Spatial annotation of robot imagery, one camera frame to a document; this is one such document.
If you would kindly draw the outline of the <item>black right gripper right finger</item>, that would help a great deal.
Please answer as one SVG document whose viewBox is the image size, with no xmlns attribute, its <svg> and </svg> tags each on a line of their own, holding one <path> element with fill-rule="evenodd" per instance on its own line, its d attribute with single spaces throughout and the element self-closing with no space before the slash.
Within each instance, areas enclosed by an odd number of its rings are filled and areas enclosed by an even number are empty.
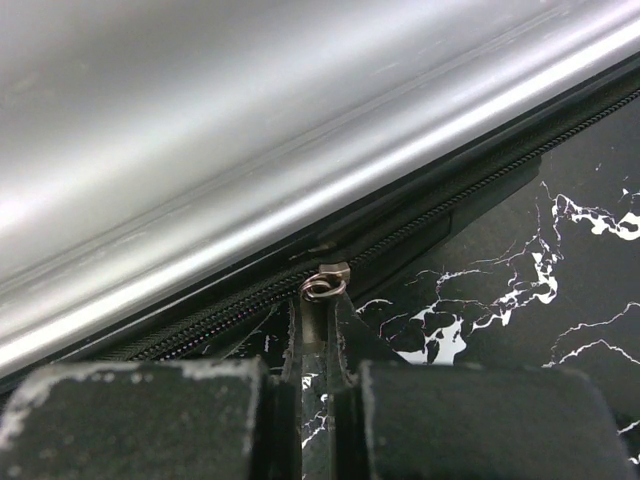
<svg viewBox="0 0 640 480">
<path fill-rule="evenodd" d="M 412 365 L 341 294 L 327 306 L 336 479 L 631 479 L 602 394 L 582 373 Z"/>
</svg>

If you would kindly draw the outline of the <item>metal zipper pull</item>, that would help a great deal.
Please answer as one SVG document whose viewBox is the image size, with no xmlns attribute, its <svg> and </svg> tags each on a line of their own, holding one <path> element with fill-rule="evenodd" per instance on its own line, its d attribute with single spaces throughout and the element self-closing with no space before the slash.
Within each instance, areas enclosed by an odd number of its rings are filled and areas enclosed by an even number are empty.
<svg viewBox="0 0 640 480">
<path fill-rule="evenodd" d="M 301 284 L 299 292 L 305 301 L 320 302 L 343 294 L 350 279 L 351 269 L 347 262 L 321 264 L 318 271 Z"/>
</svg>

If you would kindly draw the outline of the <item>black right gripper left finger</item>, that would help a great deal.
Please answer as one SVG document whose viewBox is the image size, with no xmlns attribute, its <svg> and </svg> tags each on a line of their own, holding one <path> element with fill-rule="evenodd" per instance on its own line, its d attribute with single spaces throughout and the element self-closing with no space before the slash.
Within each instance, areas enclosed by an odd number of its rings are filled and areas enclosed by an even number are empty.
<svg viewBox="0 0 640 480">
<path fill-rule="evenodd" d="M 5 479 L 298 479 L 298 301 L 183 360 L 58 363 L 1 417 Z"/>
</svg>

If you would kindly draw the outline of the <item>space astronaut hard-shell suitcase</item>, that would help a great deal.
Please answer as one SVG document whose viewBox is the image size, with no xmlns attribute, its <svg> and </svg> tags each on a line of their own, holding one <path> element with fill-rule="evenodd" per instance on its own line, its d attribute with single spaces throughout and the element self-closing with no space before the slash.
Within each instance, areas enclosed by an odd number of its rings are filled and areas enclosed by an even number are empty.
<svg viewBox="0 0 640 480">
<path fill-rule="evenodd" d="M 635 1 L 5 1 L 8 377 L 639 50 Z"/>
</svg>

